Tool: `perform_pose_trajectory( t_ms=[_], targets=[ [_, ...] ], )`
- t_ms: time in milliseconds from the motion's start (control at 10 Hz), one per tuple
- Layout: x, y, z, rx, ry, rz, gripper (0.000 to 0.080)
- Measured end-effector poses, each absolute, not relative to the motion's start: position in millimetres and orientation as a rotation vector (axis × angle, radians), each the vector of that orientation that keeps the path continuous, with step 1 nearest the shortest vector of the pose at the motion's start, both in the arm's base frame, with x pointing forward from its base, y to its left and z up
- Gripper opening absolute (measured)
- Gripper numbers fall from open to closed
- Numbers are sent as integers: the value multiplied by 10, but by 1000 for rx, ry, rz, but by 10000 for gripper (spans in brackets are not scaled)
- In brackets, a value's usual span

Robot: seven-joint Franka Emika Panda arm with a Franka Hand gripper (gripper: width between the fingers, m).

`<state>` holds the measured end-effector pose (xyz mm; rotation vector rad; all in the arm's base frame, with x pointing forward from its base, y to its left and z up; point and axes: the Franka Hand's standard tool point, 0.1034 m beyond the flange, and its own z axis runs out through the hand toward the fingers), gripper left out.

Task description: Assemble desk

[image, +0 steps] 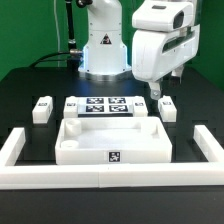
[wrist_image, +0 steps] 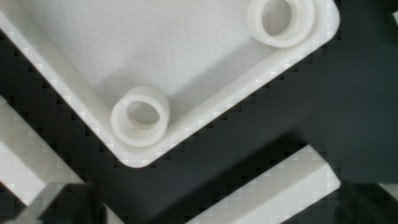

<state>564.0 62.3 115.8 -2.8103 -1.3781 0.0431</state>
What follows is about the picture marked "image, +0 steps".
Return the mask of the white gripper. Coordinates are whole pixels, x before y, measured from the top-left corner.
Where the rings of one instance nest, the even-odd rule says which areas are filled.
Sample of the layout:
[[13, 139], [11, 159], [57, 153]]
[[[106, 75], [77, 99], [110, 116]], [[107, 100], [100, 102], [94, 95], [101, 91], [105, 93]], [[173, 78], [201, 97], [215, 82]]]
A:
[[171, 73], [181, 78], [183, 64], [198, 50], [200, 25], [198, 0], [145, 0], [132, 16], [136, 29], [132, 41], [132, 72], [150, 82], [150, 96], [161, 98], [160, 83]]

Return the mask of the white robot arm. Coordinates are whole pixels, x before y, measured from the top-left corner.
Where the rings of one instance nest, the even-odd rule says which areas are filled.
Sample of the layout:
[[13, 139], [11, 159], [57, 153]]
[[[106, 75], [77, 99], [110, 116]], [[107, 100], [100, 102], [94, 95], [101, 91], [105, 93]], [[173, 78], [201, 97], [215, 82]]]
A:
[[198, 51], [200, 0], [144, 0], [132, 15], [132, 61], [122, 42], [119, 0], [78, 0], [88, 11], [88, 42], [79, 70], [98, 80], [130, 71], [149, 84], [151, 98], [161, 97], [161, 79], [180, 76]]

